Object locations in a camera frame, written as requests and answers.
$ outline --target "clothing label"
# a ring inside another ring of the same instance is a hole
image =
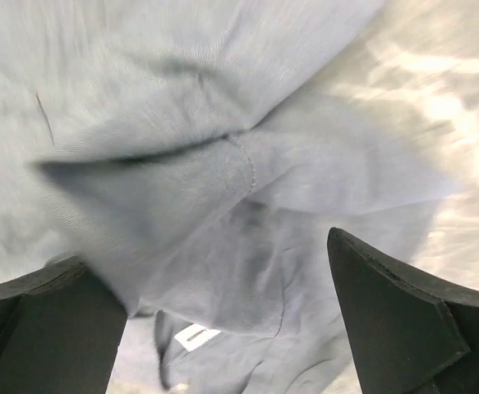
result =
[[[200,326],[199,324],[192,324],[191,326],[188,326],[184,330],[178,332],[174,338],[186,350],[193,351],[198,347],[203,346],[207,341],[215,337],[220,332],[221,331],[219,330],[210,330],[206,327]]]

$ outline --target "wrinkled fabric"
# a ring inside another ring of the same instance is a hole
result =
[[[455,190],[306,84],[381,6],[0,1],[0,263],[79,253],[131,316],[146,307],[222,330],[235,342],[221,355],[244,337],[272,344],[239,351],[244,374],[214,385],[199,383],[212,369],[196,357],[184,372],[163,366],[192,392],[304,392],[283,382],[335,370],[321,358],[339,320],[328,227],[389,212],[399,236],[391,209]],[[29,236],[2,237],[4,223]],[[290,343],[302,357],[282,369]]]

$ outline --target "white tag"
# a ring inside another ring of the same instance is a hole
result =
[[[210,330],[199,324],[192,324],[178,332],[174,337],[186,350],[193,351],[203,346],[207,341],[215,337],[221,331]]]

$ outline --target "stitching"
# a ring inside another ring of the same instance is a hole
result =
[[[230,142],[230,144],[232,144],[233,146],[241,150],[243,156],[245,157],[245,159],[248,161],[248,164],[250,165],[250,171],[252,173],[252,183],[250,185],[250,190],[248,191],[248,194],[251,194],[257,184],[256,167],[254,166],[254,162],[250,158],[250,155],[248,154],[246,149],[235,138],[233,138],[231,135],[227,135],[225,138]]]

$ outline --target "seam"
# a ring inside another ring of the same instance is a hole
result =
[[[256,366],[252,369],[252,371],[250,371],[250,373],[248,374],[248,379],[246,380],[246,384],[245,386],[241,389],[241,394],[244,394],[245,391],[247,390],[248,386],[250,386],[250,383],[251,383],[251,379],[252,379],[252,375],[254,375],[254,373],[257,371],[257,369],[265,362],[265,359],[266,359],[266,356],[269,354],[269,352],[272,350],[272,346],[274,346],[274,341],[275,341],[275,338],[271,338],[269,343],[266,345],[266,348],[263,350],[263,354],[262,356],[259,358],[260,362],[256,364]],[[270,384],[272,383],[272,381],[274,380],[274,375],[275,373],[272,375],[270,381],[269,381],[269,384],[266,386],[266,387],[270,387]]]
[[[252,173],[252,183],[250,185],[250,189],[248,190],[248,194],[250,195],[252,193],[252,191],[254,190],[254,188],[256,187],[256,184],[257,184],[256,166],[254,166],[254,162],[252,161],[252,159],[251,159],[250,155],[248,154],[248,152],[246,151],[245,147],[239,141],[237,141],[236,138],[232,137],[231,135],[227,135],[225,138],[230,142],[230,144],[239,148],[241,150],[242,155],[248,161],[248,165],[250,166],[250,171]]]
[[[276,338],[280,333],[281,329],[283,328],[283,320],[285,316],[285,290],[287,290],[287,287],[285,286],[285,281],[284,281],[284,272],[283,272],[283,267],[279,266],[279,280],[281,281],[281,318],[279,319],[279,327],[278,331],[275,333],[274,338]]]
[[[165,368],[176,368],[179,365],[185,364],[186,362],[193,361],[193,359],[196,358],[198,355],[200,355],[202,351],[214,350],[215,348],[219,348],[229,338],[230,338],[230,336],[222,335],[222,337],[219,338],[219,341],[211,343],[210,345],[209,345],[209,342],[207,342],[203,346],[201,346],[201,347],[199,347],[199,348],[197,348],[193,351],[183,350],[182,353],[175,356],[173,358],[173,360],[169,361],[168,363],[163,363],[163,366]],[[254,339],[254,340],[252,340],[252,342],[248,342],[247,344],[243,345],[240,349],[236,349],[236,350],[232,351],[231,353],[227,353],[227,357],[235,355],[239,351],[244,351],[245,349],[248,349],[250,346],[255,345],[259,342],[266,341],[267,339],[269,339],[269,338]]]

